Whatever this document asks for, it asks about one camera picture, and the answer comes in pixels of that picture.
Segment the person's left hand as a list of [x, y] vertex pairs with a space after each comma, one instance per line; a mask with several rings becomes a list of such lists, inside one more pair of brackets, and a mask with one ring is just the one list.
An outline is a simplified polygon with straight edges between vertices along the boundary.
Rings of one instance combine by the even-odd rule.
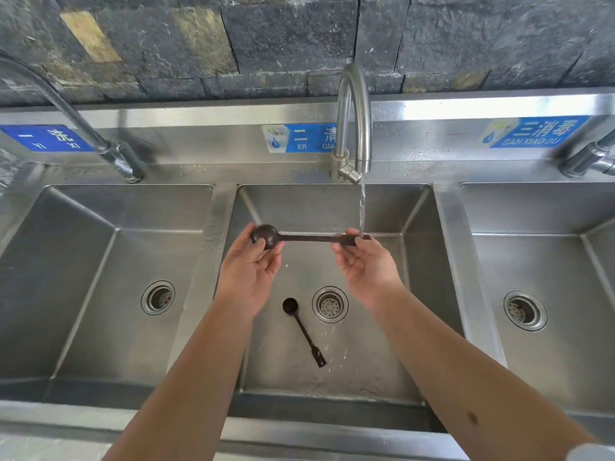
[[238, 311], [242, 317], [253, 319], [269, 297], [276, 273], [281, 267], [283, 244], [266, 250], [263, 240], [257, 241], [257, 260], [254, 263], [232, 263], [229, 251], [221, 264], [214, 302]]

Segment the person's right hand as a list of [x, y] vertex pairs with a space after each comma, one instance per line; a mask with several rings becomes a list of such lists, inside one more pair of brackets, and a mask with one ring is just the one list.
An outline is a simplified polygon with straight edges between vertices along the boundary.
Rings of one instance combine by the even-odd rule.
[[332, 243], [335, 262], [344, 275], [352, 295], [368, 310], [374, 311], [403, 290], [390, 252], [375, 241], [374, 255], [353, 255], [346, 247]]

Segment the brown long-handled measuring spoon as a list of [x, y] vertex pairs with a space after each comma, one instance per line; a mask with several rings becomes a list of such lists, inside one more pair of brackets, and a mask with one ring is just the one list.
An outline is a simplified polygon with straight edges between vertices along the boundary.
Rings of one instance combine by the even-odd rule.
[[357, 235], [341, 234], [341, 235], [302, 235], [302, 234], [281, 234], [271, 224], [261, 224], [253, 228], [250, 233], [250, 240], [256, 243], [258, 240], [264, 240], [265, 249], [270, 250], [275, 248], [280, 242], [289, 241], [305, 241], [305, 242], [324, 242], [337, 243], [343, 247], [356, 247]]
[[303, 322], [301, 321], [298, 315], [299, 304], [297, 300], [293, 297], [286, 298], [282, 303], [282, 309], [288, 316], [294, 317], [296, 323], [301, 329], [301, 332], [303, 333], [303, 336], [305, 337], [308, 345], [310, 346], [311, 355], [314, 361], [316, 362], [316, 364], [318, 365], [318, 367], [319, 368], [325, 367], [327, 365], [326, 359], [322, 355], [322, 352], [320, 351], [320, 349], [312, 341], [309, 333], [307, 332], [305, 326], [303, 325]]

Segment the person's left forearm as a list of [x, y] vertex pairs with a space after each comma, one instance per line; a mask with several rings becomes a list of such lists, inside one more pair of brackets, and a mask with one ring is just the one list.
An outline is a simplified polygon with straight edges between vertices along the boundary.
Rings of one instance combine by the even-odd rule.
[[217, 297], [102, 461], [213, 461], [265, 299]]

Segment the person's right forearm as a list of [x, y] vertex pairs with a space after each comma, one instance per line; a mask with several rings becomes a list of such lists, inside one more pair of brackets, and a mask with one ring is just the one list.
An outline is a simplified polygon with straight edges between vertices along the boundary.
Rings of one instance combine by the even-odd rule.
[[403, 286], [367, 303], [433, 411], [472, 461], [565, 461], [595, 438], [465, 340]]

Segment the round steel sink drain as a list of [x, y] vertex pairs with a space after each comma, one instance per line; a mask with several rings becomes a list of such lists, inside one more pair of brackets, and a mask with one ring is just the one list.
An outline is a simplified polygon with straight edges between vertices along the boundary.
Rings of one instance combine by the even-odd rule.
[[316, 318], [322, 323], [335, 324], [347, 315], [349, 300], [342, 289], [335, 286], [325, 286], [314, 294], [312, 310]]
[[503, 310], [509, 321], [524, 331], [541, 331], [548, 323], [543, 303], [526, 291], [508, 293], [503, 300]]
[[145, 314], [157, 316], [169, 309], [175, 299], [175, 288], [171, 282], [159, 280], [150, 284], [141, 296], [141, 308]]

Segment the stainless steel triple sink unit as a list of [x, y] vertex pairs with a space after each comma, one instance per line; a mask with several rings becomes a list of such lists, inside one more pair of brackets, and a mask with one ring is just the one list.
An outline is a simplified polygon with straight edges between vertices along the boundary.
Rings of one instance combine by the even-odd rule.
[[[250, 221], [291, 233], [358, 224], [360, 189], [329, 153], [272, 154], [262, 125], [332, 123], [333, 98], [90, 106], [147, 164], [126, 184], [96, 154], [35, 154], [0, 198], [0, 459], [103, 456], [207, 310]], [[615, 128], [615, 88], [375, 96], [366, 231], [405, 285], [455, 331], [615, 444], [615, 177], [570, 179], [559, 159]], [[552, 149], [492, 149], [499, 118], [587, 115]], [[335, 268], [328, 245], [288, 243], [234, 387], [218, 458], [464, 459]], [[166, 280], [157, 316], [143, 291]], [[317, 290], [349, 300], [343, 320]], [[511, 291], [548, 314], [537, 332]], [[286, 298], [327, 365], [319, 368]]]

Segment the gooseneck steel faucet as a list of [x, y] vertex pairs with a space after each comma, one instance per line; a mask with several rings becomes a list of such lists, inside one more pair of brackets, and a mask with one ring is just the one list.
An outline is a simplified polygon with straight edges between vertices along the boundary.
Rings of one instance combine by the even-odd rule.
[[[356, 153], [350, 162], [347, 148], [350, 109], [356, 119]], [[365, 76], [360, 67], [351, 62], [342, 69], [337, 99], [336, 146], [332, 150], [329, 173], [334, 182], [350, 181], [358, 184], [372, 167], [372, 110]]]

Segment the blue label with droplet picture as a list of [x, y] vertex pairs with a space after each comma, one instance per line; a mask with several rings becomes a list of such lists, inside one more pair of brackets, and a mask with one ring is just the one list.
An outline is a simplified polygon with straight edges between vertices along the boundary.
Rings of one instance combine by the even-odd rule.
[[336, 146], [336, 123], [262, 125], [272, 154], [330, 153]]

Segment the steel faucet with black joint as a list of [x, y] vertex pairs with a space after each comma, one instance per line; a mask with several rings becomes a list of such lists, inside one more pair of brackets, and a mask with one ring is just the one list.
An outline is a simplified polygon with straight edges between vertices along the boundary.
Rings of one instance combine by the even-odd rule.
[[42, 91], [43, 95], [82, 133], [84, 140], [105, 161], [109, 162], [128, 183], [138, 183], [146, 176], [143, 162], [139, 160], [128, 143], [105, 139], [65, 100], [56, 87], [35, 69], [2, 50], [0, 50], [0, 66], [33, 82]]

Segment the wide blue and white label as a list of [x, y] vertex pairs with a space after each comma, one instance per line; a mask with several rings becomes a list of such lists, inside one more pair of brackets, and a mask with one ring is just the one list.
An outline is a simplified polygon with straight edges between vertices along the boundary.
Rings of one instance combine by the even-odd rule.
[[479, 144], [492, 149], [552, 149], [589, 120], [587, 115], [499, 118], [490, 121]]

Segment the plain blue sink label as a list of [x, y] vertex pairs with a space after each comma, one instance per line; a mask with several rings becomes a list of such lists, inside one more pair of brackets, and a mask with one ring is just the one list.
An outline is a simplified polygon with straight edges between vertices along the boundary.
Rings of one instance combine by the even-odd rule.
[[96, 152], [65, 125], [0, 125], [0, 131], [33, 152]]

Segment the short steel faucet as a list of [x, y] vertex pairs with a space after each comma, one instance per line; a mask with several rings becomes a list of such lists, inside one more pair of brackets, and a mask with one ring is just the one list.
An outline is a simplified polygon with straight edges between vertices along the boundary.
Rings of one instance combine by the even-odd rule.
[[603, 138], [589, 142], [579, 152], [559, 166], [562, 175], [570, 178], [584, 176], [588, 170], [596, 170], [608, 176], [615, 176], [615, 128]]

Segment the white sleeve cuff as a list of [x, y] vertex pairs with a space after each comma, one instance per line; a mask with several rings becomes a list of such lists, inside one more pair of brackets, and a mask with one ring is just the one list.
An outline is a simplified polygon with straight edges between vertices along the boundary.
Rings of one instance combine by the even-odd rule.
[[570, 450], [565, 461], [615, 461], [615, 447], [583, 443]]

